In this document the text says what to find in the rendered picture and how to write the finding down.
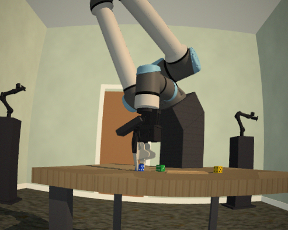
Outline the yellow die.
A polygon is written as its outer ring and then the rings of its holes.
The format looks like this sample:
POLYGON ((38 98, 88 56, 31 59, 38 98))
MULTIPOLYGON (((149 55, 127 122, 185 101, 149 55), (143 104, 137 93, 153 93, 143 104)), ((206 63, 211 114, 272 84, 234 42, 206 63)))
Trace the yellow die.
POLYGON ((214 166, 213 173, 222 173, 222 166, 214 166))

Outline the blue die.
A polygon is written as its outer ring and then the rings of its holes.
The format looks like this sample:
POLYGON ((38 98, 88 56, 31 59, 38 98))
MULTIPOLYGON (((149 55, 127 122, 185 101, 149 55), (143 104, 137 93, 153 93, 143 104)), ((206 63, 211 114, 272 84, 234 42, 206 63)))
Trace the blue die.
POLYGON ((139 164, 138 171, 144 171, 144 165, 139 164))

